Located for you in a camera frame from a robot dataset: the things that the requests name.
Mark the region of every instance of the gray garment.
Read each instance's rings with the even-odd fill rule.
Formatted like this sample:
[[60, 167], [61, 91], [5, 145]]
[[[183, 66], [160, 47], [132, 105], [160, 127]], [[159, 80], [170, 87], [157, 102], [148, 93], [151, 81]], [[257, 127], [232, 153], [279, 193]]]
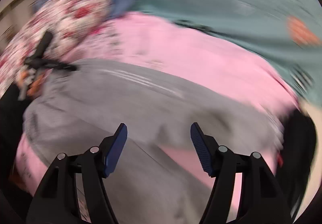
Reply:
[[25, 112], [25, 132], [49, 165], [60, 152], [80, 154], [98, 145], [125, 123], [127, 143], [104, 180], [120, 223], [198, 222], [210, 189], [158, 148], [193, 150], [193, 122], [236, 153], [276, 143], [265, 114], [193, 82], [111, 60], [75, 64], [76, 72], [48, 77], [42, 96]]

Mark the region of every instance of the orange heart print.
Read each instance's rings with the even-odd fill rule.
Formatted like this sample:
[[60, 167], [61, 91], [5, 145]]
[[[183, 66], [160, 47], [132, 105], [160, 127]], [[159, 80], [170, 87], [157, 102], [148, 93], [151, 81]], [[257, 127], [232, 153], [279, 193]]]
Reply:
[[306, 27], [305, 23], [294, 16], [288, 18], [288, 29], [292, 40], [297, 45], [321, 44], [321, 40]]

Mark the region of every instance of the red and white floral cloth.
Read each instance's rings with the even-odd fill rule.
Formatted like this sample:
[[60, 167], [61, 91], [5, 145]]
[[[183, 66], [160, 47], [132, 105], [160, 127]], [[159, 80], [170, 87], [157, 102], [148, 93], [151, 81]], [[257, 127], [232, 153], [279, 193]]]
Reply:
[[46, 58], [59, 59], [74, 48], [109, 13], [111, 0], [49, 0], [20, 30], [0, 58], [0, 97], [15, 80], [25, 57], [35, 52], [46, 30], [54, 38]]

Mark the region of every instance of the silver screw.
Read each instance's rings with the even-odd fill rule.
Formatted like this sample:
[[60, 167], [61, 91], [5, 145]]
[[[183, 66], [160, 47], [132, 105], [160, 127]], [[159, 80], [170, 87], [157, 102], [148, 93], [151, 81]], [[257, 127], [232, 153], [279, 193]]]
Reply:
[[96, 153], [96, 152], [98, 152], [98, 151], [99, 151], [99, 147], [96, 147], [96, 146], [91, 147], [91, 149], [90, 149], [90, 152], [91, 152], [91, 153]]
[[261, 155], [258, 152], [254, 152], [253, 157], [256, 158], [256, 159], [259, 159], [261, 157]]
[[66, 157], [66, 154], [65, 153], [59, 153], [58, 155], [57, 155], [57, 158], [59, 159], [59, 160], [62, 160], [62, 159], [64, 159]]
[[218, 150], [219, 150], [220, 152], [226, 152], [226, 151], [228, 150], [228, 148], [227, 148], [226, 146], [219, 146], [219, 147], [218, 147]]

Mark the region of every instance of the ribbed blue pad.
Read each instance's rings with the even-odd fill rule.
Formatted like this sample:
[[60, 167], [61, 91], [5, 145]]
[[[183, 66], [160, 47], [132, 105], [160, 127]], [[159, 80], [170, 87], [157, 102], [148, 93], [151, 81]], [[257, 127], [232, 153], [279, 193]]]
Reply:
[[207, 149], [206, 144], [204, 143], [204, 140], [202, 139], [201, 133], [199, 133], [197, 127], [194, 124], [192, 124], [190, 128], [190, 136], [201, 162], [201, 166], [203, 170], [210, 176], [213, 171], [211, 165], [211, 155], [209, 150]]
[[116, 164], [120, 158], [120, 155], [122, 153], [123, 147], [125, 145], [126, 139], [128, 137], [128, 128], [126, 125], [122, 127], [120, 130], [120, 133], [116, 137], [116, 140], [114, 141], [112, 148], [110, 149], [109, 153], [106, 156], [105, 159], [105, 176], [108, 177], [109, 174], [114, 172]]

